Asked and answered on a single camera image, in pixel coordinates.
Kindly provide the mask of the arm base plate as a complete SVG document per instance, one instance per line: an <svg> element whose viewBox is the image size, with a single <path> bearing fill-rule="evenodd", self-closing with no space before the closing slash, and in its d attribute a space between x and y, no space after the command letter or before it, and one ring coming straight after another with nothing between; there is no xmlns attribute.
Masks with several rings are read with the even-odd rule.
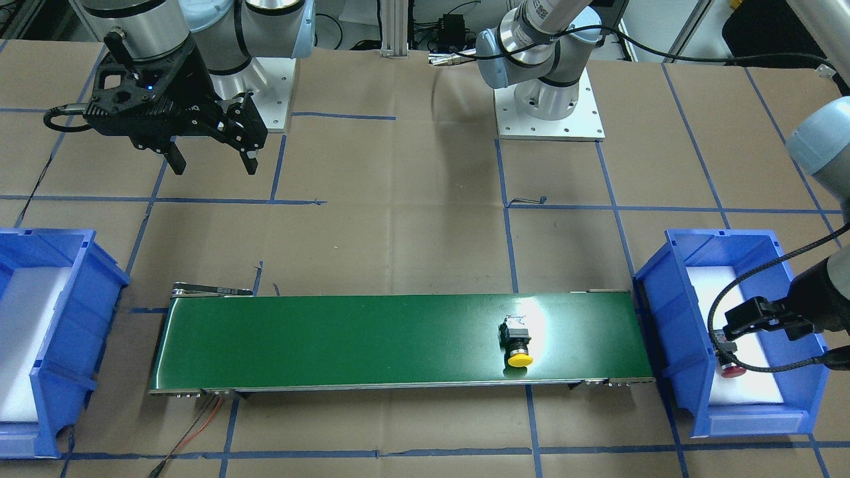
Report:
<svg viewBox="0 0 850 478"><path fill-rule="evenodd" d="M602 141L606 138L587 69L577 84L568 87L529 80L494 90L493 94L501 139Z"/></svg>
<svg viewBox="0 0 850 478"><path fill-rule="evenodd" d="M286 133L297 65L294 58L252 58L240 72L213 72L211 78L216 92L224 99L251 93L268 132Z"/></svg>

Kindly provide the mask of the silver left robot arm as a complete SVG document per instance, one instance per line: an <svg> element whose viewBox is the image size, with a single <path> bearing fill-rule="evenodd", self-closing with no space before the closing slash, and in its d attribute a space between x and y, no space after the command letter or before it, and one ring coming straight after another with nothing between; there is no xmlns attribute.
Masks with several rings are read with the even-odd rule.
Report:
<svg viewBox="0 0 850 478"><path fill-rule="evenodd" d="M794 15L823 49L817 63L848 75L848 2L792 1ZM519 109L532 118L567 118L580 74L608 27L588 1L525 1L497 27L477 34L477 63L493 90L515 88ZM848 97L820 107L786 140L790 157L835 197L848 215ZM787 296L748 299L729 309L728 341L756 331L785 330L790 340L821 331L848 330L848 251L843 249L793 279Z"/></svg>

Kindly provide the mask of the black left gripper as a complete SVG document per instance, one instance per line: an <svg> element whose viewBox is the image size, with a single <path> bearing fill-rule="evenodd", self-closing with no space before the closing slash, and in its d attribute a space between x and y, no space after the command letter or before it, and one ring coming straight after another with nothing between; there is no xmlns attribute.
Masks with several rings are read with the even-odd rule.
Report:
<svg viewBox="0 0 850 478"><path fill-rule="evenodd" d="M770 301L762 296L752 297L725 312L725 339L734 341L758 331L784 330L787 339L796 341L809 334L822 333L818 327L786 305L786 300Z"/></svg>

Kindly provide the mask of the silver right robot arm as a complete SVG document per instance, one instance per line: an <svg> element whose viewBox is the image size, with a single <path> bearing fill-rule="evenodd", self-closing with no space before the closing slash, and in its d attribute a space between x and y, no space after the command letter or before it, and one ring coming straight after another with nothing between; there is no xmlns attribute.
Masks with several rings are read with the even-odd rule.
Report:
<svg viewBox="0 0 850 478"><path fill-rule="evenodd" d="M149 149L176 175L179 137L234 149L249 175L268 133L282 132L298 58L315 46L313 1L82 1L106 46L88 101L43 118L79 116L82 126Z"/></svg>

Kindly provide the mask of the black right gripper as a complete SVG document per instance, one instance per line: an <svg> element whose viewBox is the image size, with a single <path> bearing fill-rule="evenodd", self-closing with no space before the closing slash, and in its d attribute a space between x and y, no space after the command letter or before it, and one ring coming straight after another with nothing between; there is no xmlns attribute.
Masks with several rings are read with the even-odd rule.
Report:
<svg viewBox="0 0 850 478"><path fill-rule="evenodd" d="M83 112L89 127L146 147L152 140L206 136L242 151L246 172L257 173L257 149L268 136L263 118L249 94L223 99L216 93L191 35L153 60L132 58L129 36L116 31L106 34L104 44L108 54ZM185 172L186 160L174 142L166 147L166 161L174 175Z"/></svg>

